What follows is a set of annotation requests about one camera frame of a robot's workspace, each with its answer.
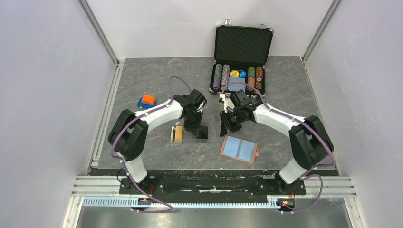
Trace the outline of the clear acrylic card box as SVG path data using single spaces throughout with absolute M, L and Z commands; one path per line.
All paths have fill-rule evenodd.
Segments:
M 208 127 L 206 126 L 201 127 L 200 137 L 195 137 L 192 133 L 185 131 L 185 129 L 183 128 L 183 141 L 180 144 L 196 144 L 207 142 L 208 142 Z

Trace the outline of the tan leather card holder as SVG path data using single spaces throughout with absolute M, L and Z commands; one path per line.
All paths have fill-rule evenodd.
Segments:
M 253 164 L 255 158 L 259 156 L 259 149 L 254 142 L 225 136 L 220 155 Z

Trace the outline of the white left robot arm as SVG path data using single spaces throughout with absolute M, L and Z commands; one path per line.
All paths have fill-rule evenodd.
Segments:
M 154 128 L 176 119 L 183 119 L 184 130 L 193 134 L 196 140 L 208 139 L 208 128 L 201 125 L 205 96 L 194 89 L 189 95 L 174 95 L 166 102 L 139 112 L 123 110 L 109 136 L 111 155 L 120 159 L 131 179 L 131 187 L 137 193 L 149 189 L 147 170 L 144 167 L 143 152 L 147 134 Z

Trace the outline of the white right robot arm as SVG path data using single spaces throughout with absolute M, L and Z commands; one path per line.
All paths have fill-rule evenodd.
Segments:
M 252 99 L 242 90 L 220 94 L 219 102 L 224 104 L 220 113 L 220 136 L 239 131 L 242 124 L 252 121 L 268 126 L 290 140 L 292 159 L 279 171 L 274 186 L 277 192 L 286 194 L 294 187 L 294 182 L 321 161 L 334 159 L 334 146 L 321 120 L 311 115 L 301 117 L 285 113 L 270 106 L 263 98 Z

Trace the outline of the orange credit card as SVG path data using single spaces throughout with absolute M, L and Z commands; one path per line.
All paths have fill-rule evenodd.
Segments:
M 173 143 L 182 143 L 183 141 L 183 126 L 173 126 L 171 140 Z

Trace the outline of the blue orange toy car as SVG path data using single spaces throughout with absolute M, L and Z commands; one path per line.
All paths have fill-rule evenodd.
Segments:
M 156 99 L 151 95 L 142 96 L 137 102 L 139 108 L 149 109 L 156 106 Z

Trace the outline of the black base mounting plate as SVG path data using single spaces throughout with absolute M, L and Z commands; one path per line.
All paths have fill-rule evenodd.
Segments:
M 252 192 L 258 195 L 306 195 L 304 182 L 297 180 L 291 185 L 281 185 L 272 177 L 147 177 L 138 186 L 151 195 L 168 195 L 177 192 L 221 193 Z

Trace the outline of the black poker chip case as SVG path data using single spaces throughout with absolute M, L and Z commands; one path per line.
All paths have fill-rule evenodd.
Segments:
M 250 67 L 264 69 L 274 31 L 269 28 L 218 25 L 215 30 L 214 64 L 211 73 L 209 92 L 218 94 L 219 87 L 214 87 L 218 76 L 216 66 L 229 65 L 230 70 L 248 73 Z

